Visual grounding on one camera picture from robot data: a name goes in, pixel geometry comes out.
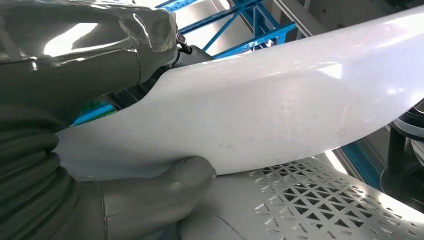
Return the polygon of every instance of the white surface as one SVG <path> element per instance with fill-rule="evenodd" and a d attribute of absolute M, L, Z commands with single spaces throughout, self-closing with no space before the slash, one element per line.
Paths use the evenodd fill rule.
<path fill-rule="evenodd" d="M 79 174 L 154 175 L 199 155 L 219 174 L 302 159 L 388 124 L 424 98 L 424 7 L 166 72 L 137 104 L 65 129 Z"/>

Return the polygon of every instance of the blue steel rack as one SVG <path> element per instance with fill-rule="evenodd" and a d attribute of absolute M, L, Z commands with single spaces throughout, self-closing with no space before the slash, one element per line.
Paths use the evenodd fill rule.
<path fill-rule="evenodd" d="M 198 2 L 199 0 L 168 0 L 156 6 L 158 9 L 165 9 L 169 12 L 174 12 L 178 9 L 184 8 Z M 231 25 L 231 23 L 238 17 L 243 16 L 246 22 L 250 25 L 253 31 L 253 38 L 240 43 L 230 49 L 224 50 L 213 57 L 216 59 L 228 57 L 236 54 L 243 53 L 249 49 L 257 50 L 266 48 L 269 46 L 269 41 L 272 41 L 273 45 L 282 44 L 286 41 L 286 34 L 295 29 L 296 25 L 294 22 L 287 25 L 281 26 L 271 13 L 262 4 L 264 0 L 235 0 L 234 6 L 227 10 L 213 14 L 205 19 L 194 22 L 186 27 L 179 30 L 182 34 L 187 34 L 208 24 L 214 23 L 225 17 L 232 17 L 218 30 L 218 32 L 209 40 L 209 42 L 203 47 L 206 51 Z M 99 108 L 93 109 L 90 112 L 84 112 L 78 117 L 74 125 L 82 124 L 90 121 L 97 116 L 103 115 L 110 112 L 113 107 L 109 104 L 102 105 Z"/>

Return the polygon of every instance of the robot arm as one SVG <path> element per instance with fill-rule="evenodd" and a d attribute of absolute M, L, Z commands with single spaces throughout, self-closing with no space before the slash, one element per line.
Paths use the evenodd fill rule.
<path fill-rule="evenodd" d="M 216 175 L 202 157 L 154 178 L 76 182 L 53 152 L 54 133 L 84 103 L 176 59 L 172 16 L 125 5 L 1 7 L 0 239 L 140 239 L 186 217 Z"/>

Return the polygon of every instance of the white plastic part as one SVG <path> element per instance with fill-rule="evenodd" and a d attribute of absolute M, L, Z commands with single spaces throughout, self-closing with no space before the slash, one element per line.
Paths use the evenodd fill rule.
<path fill-rule="evenodd" d="M 313 156 L 424 98 L 424 7 L 166 72 L 137 104 L 57 135 L 64 166 L 155 175 L 199 155 L 219 174 Z"/>

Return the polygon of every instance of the perforated metal sheet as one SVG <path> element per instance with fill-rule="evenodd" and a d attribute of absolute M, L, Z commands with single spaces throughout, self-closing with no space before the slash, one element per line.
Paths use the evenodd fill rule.
<path fill-rule="evenodd" d="M 273 240 L 424 239 L 424 214 L 316 159 L 249 173 Z"/>

